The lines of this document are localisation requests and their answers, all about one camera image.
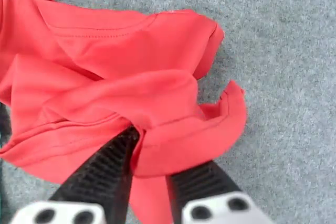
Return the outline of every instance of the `crumpled cloth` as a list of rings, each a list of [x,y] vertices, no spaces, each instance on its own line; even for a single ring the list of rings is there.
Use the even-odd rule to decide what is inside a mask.
[[[164,176],[220,156],[246,121],[233,81],[217,103],[197,104],[197,79],[224,37],[218,23],[192,10],[0,3],[0,101],[13,131],[0,157],[62,183],[133,124],[131,206],[144,224],[172,223]]]

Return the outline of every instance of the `red t-shirt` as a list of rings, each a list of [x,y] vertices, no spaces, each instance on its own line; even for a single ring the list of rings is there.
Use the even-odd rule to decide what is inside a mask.
[[[164,175],[228,150],[246,109],[233,81],[216,104],[197,104],[197,79],[223,39],[192,10],[143,15],[54,0],[0,0],[0,101],[13,136],[0,157],[62,183],[130,124],[131,205],[144,224],[172,222]]]

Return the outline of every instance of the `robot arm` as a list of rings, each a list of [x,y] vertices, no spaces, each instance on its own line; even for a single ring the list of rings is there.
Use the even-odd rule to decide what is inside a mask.
[[[139,139],[130,127],[80,166],[50,197],[19,210],[10,224],[124,224]],[[175,224],[273,224],[211,161],[166,177]]]

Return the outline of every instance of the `seam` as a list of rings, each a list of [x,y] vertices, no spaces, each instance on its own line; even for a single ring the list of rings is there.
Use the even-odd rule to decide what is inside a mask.
[[[128,28],[131,28],[131,27],[134,27],[134,26],[138,26],[140,25],[141,23],[144,23],[146,22],[148,19],[156,19],[156,16],[157,14],[155,14],[154,18],[152,16],[148,16],[146,18],[144,18],[143,20],[141,20],[140,22],[138,23],[135,23],[133,25],[130,25],[130,26],[125,26],[125,27],[121,27],[121,28],[93,28],[93,27],[60,27],[60,26],[55,26],[55,25],[52,25],[48,22],[46,22],[46,24],[52,28],[56,28],[56,29],[89,29],[89,30],[98,30],[98,31],[112,31],[112,30],[123,30],[123,29],[128,29]]]
[[[126,36],[132,33],[135,33],[137,31],[142,31],[145,28],[150,27],[155,21],[156,21],[157,15],[155,16],[155,18],[146,26],[139,28],[138,30],[132,31],[132,32],[128,32],[128,33],[124,33],[124,34],[118,34],[118,35],[72,35],[72,34],[58,34],[58,33],[54,33],[56,36],[58,37],[68,37],[68,38],[117,38],[117,37],[122,37],[122,36]],[[96,30],[113,30],[113,29],[96,29]]]

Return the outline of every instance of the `gray carpet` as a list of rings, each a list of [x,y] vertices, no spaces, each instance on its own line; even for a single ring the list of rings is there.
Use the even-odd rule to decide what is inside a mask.
[[[144,13],[192,8],[226,38],[200,100],[246,90],[244,135],[218,159],[278,224],[336,220],[336,0],[59,0]],[[57,188],[3,164],[3,223]],[[128,223],[137,223],[132,213]]]

